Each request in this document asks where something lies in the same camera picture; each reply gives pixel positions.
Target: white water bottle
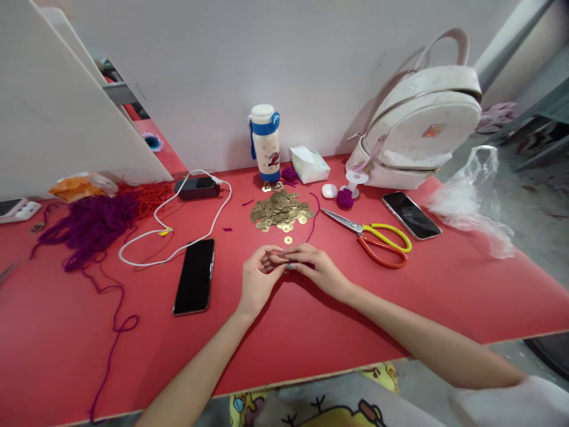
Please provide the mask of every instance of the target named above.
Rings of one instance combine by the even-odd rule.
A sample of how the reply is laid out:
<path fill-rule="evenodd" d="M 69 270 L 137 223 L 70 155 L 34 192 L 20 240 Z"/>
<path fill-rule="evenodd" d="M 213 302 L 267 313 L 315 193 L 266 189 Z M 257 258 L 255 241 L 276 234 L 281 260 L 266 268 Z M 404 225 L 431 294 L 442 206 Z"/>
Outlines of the white water bottle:
<path fill-rule="evenodd" d="M 280 178 L 279 124 L 280 115 L 273 106 L 260 104 L 251 109 L 251 156 L 257 159 L 263 181 L 276 182 Z"/>

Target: white charging cable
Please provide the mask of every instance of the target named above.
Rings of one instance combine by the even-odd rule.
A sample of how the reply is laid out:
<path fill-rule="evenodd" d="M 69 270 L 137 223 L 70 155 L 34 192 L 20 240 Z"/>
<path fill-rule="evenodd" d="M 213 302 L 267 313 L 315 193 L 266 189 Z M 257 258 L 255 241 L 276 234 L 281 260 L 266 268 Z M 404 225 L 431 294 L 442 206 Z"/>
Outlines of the white charging cable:
<path fill-rule="evenodd" d="M 182 188 L 184 187 L 184 184 L 186 183 L 186 181 L 188 180 L 188 178 L 190 177 L 190 175 L 193 174 L 194 172 L 203 172 L 203 173 L 205 173 L 206 175 L 208 175 L 216 184 L 225 183 L 225 184 L 227 184 L 227 185 L 229 186 L 229 197 L 227 197 L 227 199 L 225 199 L 225 201 L 223 202 L 223 205 L 221 205 L 221 208 L 219 208 L 217 214 L 215 215 L 215 218 L 213 219 L 212 227 L 211 227 L 211 229 L 209 230 L 209 233 L 207 233 L 205 236 L 200 237 L 200 238 L 197 239 L 196 241 L 193 241 L 192 243 L 187 244 L 186 246 L 182 246 L 181 248 L 176 249 L 176 251 L 175 251 L 172 255 L 170 255 L 169 258 L 165 259 L 164 261 L 156 261 L 156 262 L 148 263 L 148 264 L 137 264 L 137 263 L 133 263 L 133 262 L 130 262 L 130 261 L 124 259 L 124 257 L 123 257 L 123 251 L 124 251 L 124 250 L 126 249 L 126 247 L 127 247 L 128 245 L 130 245 L 131 243 L 134 243 L 134 242 L 137 241 L 138 239 L 141 239 L 141 238 L 143 238 L 144 236 L 147 236 L 147 235 L 152 234 L 152 233 L 156 233 L 156 232 L 157 232 L 157 233 L 166 233 L 166 234 L 167 234 L 168 232 L 173 231 L 173 228 L 167 226 L 167 225 L 164 224 L 162 221 L 160 221 L 160 219 L 158 218 L 158 211 L 159 211 L 160 209 L 162 209 L 162 207 L 163 207 L 166 203 L 168 203 L 169 201 L 174 200 L 176 197 L 178 197 L 178 194 L 180 194 L 180 192 L 182 191 Z M 170 197 L 168 200 L 166 200 L 163 204 L 161 204 L 160 206 L 158 206 L 158 207 L 156 208 L 156 210 L 154 211 L 154 218 L 156 218 L 156 220 L 158 221 L 158 223 L 159 223 L 160 225 L 162 225 L 162 226 L 164 227 L 164 229 L 163 229 L 163 230 L 152 230 L 152 231 L 148 231 L 148 232 L 146 232 L 146 233 L 144 233 L 144 234 L 141 234 L 141 235 L 138 236 L 138 237 L 135 237 L 133 240 L 127 242 L 127 243 L 120 249 L 120 251 L 119 251 L 119 258 L 120 258 L 120 260 L 121 260 L 122 262 L 125 262 L 125 263 L 130 264 L 130 265 L 135 266 L 135 267 L 148 267 L 148 266 L 157 265 L 157 264 L 164 264 L 164 263 L 170 261 L 170 260 L 171 260 L 172 258 L 174 258 L 174 257 L 176 256 L 176 254 L 177 254 L 178 252 L 180 252 L 182 249 L 186 249 L 187 247 L 192 246 L 194 243 L 197 243 L 197 242 L 199 242 L 200 240 L 203 240 L 203 239 L 205 239 L 206 237 L 209 237 L 209 235 L 213 232 L 213 227 L 215 226 L 215 222 L 218 220 L 219 214 L 221 213 L 221 211 L 222 211 L 222 209 L 225 207 L 225 205 L 227 205 L 227 202 L 229 202 L 229 200 L 230 200 L 230 198 L 231 198 L 232 192 L 233 192 L 233 190 L 231 189 L 231 184 L 229 184 L 227 181 L 223 181 L 223 180 L 221 180 L 221 179 L 219 179 L 219 178 L 216 178 L 216 177 L 213 176 L 213 175 L 210 175 L 209 173 L 205 172 L 204 170 L 196 169 L 196 170 L 193 170 L 193 171 L 191 171 L 191 172 L 188 172 L 188 174 L 186 175 L 186 179 L 184 179 L 184 182 L 182 182 L 182 185 L 181 185 L 180 188 L 178 189 L 178 192 L 177 192 L 174 196 L 172 196 L 172 197 Z"/>

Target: hand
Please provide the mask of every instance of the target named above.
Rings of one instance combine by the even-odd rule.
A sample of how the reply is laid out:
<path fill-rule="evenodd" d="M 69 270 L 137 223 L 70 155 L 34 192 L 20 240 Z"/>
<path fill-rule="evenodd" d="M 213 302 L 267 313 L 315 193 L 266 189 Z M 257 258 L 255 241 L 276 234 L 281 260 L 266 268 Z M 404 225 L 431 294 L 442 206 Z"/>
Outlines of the hand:
<path fill-rule="evenodd" d="M 339 301 L 346 302 L 346 299 L 356 288 L 356 285 L 346 279 L 326 252 L 318 250 L 308 243 L 288 250 L 284 257 L 293 261 L 287 268 L 302 273 L 316 286 Z"/>
<path fill-rule="evenodd" d="M 286 259 L 274 253 L 285 252 L 278 246 L 261 246 L 243 264 L 243 289 L 238 311 L 256 317 L 267 302 L 274 284 L 286 268 Z"/>

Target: backpack handle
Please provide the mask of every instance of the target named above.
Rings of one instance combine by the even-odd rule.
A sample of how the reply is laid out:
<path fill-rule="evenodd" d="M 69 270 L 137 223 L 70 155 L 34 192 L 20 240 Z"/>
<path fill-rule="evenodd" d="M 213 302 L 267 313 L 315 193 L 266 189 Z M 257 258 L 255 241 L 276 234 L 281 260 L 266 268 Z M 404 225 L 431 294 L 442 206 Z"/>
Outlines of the backpack handle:
<path fill-rule="evenodd" d="M 421 65 L 421 63 L 423 62 L 423 59 L 425 58 L 425 56 L 427 55 L 429 50 L 431 50 L 433 45 L 436 42 L 438 42 L 440 39 L 444 39 L 445 37 L 450 37 L 452 39 L 455 39 L 457 44 L 458 44 L 458 61 L 456 64 L 457 65 L 466 65 L 466 60 L 468 59 L 468 49 L 470 47 L 470 43 L 468 41 L 468 36 L 466 35 L 466 33 L 461 28 L 455 27 L 455 28 L 451 28 L 450 30 L 445 31 L 439 37 L 434 39 L 430 45 L 425 47 L 425 50 L 422 52 L 421 56 L 419 56 L 419 58 L 417 59 L 415 66 L 413 67 L 413 71 L 417 71 L 417 69 L 419 68 L 419 65 Z"/>

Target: clothing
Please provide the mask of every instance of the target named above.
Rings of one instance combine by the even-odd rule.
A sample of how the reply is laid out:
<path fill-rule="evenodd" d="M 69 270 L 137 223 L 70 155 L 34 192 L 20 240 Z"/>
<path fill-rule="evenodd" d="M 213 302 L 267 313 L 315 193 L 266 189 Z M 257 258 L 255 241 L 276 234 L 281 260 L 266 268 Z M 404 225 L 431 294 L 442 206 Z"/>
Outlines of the clothing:
<path fill-rule="evenodd" d="M 450 406 L 465 427 L 569 426 L 569 393 L 539 377 L 500 389 L 457 389 Z M 392 365 L 231 398 L 234 427 L 444 427 L 398 395 Z"/>

